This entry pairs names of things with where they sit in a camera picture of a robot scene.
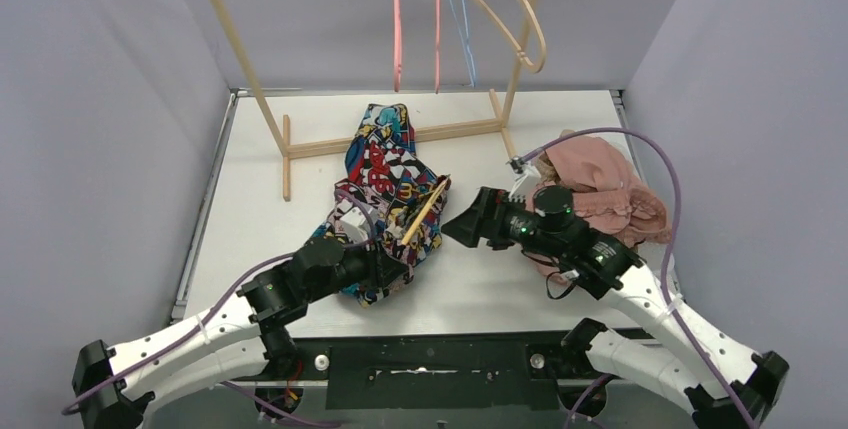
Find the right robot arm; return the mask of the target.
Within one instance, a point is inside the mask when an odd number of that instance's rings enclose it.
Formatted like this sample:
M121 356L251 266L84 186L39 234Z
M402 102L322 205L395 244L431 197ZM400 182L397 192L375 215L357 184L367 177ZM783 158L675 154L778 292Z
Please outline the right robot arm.
M584 318L561 343L571 373L633 382L681 408L699 428L758 428L778 401L788 362L734 340L679 296L665 294L642 258L577 215L569 189L544 186L525 203L483 187L442 231L469 248L481 241L494 250L519 246L659 343L649 347Z

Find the pink shorts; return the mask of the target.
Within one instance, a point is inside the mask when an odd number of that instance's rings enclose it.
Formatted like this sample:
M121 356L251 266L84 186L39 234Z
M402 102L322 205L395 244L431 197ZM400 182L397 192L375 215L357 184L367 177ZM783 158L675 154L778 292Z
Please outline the pink shorts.
M665 203L637 175L618 147L603 138L577 136L546 153L562 185L573 193L575 213L630 249L671 241Z

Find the colourful comic print shorts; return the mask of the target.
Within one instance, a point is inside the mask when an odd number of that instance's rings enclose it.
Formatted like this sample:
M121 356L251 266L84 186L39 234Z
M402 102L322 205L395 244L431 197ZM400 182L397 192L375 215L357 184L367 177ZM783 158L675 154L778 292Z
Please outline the colourful comic print shorts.
M414 129L408 109L403 104L372 103L367 106L354 134L360 137L356 141L358 146L349 148L345 154L347 176L334 184L335 192L342 191L350 197L334 196L334 207L313 235L351 244L338 220L354 207L352 201L356 199L373 211L376 233L372 242L383 245L394 259L404 262L411 269L412 283L417 267L442 245L441 215L448 201L451 182L425 219L420 233L426 239L413 240L408 246L402 246L401 238L445 176L436 174L422 162L417 154L416 142L396 141L389 131L364 127L366 122L397 123L402 117L406 117L408 122L400 130ZM368 294L362 290L360 282L347 286L341 292L355 298L363 307L396 293Z

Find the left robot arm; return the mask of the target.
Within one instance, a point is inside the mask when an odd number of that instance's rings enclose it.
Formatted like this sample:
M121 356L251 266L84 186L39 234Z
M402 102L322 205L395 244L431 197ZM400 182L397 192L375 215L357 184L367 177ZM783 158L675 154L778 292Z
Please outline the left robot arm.
M156 405L232 379L289 372L297 349L287 329L310 304L352 285L381 295L410 267L381 244L309 239L249 270L210 308L152 334L78 355L63 409L86 428L137 428Z

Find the yellow hanger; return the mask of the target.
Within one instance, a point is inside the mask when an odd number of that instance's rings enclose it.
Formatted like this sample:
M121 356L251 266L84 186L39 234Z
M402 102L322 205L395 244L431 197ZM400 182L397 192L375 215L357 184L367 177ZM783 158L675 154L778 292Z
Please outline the yellow hanger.
M413 240L423 241L426 239L426 236L423 233L422 227L424 225L425 219L432 212L433 207L435 206L438 199L441 197L442 193L446 190L449 185L451 175L445 175L435 189L431 192L429 198L421 207L418 214L415 216L411 226L408 228L406 233L401 238L400 244L402 246L408 246Z

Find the beige shorts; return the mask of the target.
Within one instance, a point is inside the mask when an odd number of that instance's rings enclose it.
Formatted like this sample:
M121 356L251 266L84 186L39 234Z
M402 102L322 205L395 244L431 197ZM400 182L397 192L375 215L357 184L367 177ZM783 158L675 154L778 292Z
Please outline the beige shorts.
M542 183L562 185L562 178L546 153L540 154L535 159L534 165L540 173Z

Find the blue hanger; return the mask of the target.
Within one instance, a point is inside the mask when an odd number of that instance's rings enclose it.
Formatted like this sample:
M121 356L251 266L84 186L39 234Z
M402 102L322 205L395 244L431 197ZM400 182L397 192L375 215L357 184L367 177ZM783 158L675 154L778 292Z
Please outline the blue hanger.
M463 58L466 65L469 86L477 87L477 70L471 44L471 27L468 17L467 0L448 0L448 5L457 29Z

